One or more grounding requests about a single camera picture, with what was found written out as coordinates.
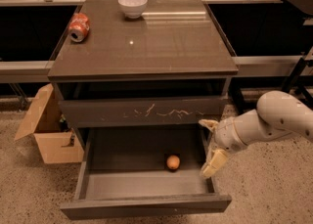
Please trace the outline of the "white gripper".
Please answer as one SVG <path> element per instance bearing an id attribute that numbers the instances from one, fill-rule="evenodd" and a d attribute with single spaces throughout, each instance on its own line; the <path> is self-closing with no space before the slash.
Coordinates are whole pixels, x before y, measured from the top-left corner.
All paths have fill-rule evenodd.
<path id="1" fill-rule="evenodd" d="M 219 149 L 211 151 L 201 168 L 201 176 L 210 178 L 227 162 L 229 154 L 246 149 L 260 136 L 260 118 L 257 113 L 244 113 L 220 122 L 201 119 L 199 125 L 214 132 L 214 143 Z"/>

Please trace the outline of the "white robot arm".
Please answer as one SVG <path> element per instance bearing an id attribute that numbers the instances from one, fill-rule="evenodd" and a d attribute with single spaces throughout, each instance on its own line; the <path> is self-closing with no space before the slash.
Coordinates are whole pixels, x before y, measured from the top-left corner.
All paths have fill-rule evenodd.
<path id="1" fill-rule="evenodd" d="M 257 101 L 256 109 L 221 121 L 201 119 L 211 133 L 201 176 L 210 178 L 230 155 L 256 142 L 271 142 L 300 135 L 313 141 L 313 111 L 293 95 L 270 91 Z"/>

